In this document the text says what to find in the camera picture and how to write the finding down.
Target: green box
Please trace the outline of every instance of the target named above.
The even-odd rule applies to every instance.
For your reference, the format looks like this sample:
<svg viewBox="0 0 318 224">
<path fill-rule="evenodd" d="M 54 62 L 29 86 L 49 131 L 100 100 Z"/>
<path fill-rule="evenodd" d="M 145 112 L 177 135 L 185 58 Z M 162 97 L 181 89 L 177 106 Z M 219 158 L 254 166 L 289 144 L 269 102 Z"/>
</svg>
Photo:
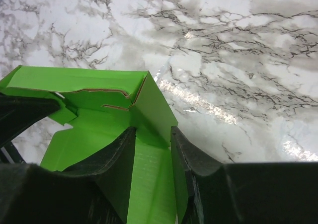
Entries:
<svg viewBox="0 0 318 224">
<path fill-rule="evenodd" d="M 56 132 L 41 166 L 62 171 L 137 128 L 128 224 L 173 224 L 176 204 L 170 128 L 177 125 L 149 72 L 19 66 L 0 81 L 6 95 L 53 98 Z"/>
</svg>

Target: white marble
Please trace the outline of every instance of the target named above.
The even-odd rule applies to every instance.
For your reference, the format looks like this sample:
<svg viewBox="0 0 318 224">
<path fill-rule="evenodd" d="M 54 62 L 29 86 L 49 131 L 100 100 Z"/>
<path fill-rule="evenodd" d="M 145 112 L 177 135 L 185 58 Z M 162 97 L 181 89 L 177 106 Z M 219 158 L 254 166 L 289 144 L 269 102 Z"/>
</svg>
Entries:
<svg viewBox="0 0 318 224">
<path fill-rule="evenodd" d="M 318 0 L 3 0 L 17 65 L 149 70 L 185 135 L 222 162 L 318 160 Z M 39 163 L 43 120 L 14 140 Z"/>
</svg>

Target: open box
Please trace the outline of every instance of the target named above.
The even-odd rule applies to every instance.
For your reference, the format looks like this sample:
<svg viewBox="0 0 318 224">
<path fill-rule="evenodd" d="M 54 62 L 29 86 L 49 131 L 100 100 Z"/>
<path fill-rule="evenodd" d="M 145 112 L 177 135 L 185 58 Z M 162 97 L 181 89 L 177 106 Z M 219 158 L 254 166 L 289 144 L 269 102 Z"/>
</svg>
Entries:
<svg viewBox="0 0 318 224">
<path fill-rule="evenodd" d="M 137 128 L 129 224 L 173 224 L 176 204 L 170 128 L 177 125 L 149 72 L 19 66 L 0 81 L 6 95 L 52 98 L 56 132 L 41 166 L 62 171 L 102 149 L 128 126 Z"/>
</svg>

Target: marble table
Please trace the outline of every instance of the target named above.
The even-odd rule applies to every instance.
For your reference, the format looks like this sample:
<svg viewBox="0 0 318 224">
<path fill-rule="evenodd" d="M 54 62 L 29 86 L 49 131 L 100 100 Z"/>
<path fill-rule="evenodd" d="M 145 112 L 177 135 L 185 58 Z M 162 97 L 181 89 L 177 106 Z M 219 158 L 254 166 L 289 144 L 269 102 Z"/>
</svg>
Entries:
<svg viewBox="0 0 318 224">
<path fill-rule="evenodd" d="M 2 0 L 0 76 L 16 66 L 149 70 L 221 162 L 318 161 L 318 0 Z M 39 163 L 44 119 L 13 142 Z"/>
</svg>

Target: green cardboard box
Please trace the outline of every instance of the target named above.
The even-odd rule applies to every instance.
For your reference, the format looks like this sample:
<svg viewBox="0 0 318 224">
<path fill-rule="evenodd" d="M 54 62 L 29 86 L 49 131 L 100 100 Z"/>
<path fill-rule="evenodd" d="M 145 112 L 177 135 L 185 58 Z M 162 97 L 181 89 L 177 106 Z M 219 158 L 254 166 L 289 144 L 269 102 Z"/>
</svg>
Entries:
<svg viewBox="0 0 318 224">
<path fill-rule="evenodd" d="M 41 166 L 62 171 L 102 149 L 128 126 L 137 128 L 129 224 L 173 224 L 176 204 L 170 128 L 177 125 L 149 72 L 19 66 L 0 81 L 6 95 L 53 98 L 56 132 Z"/>
</svg>

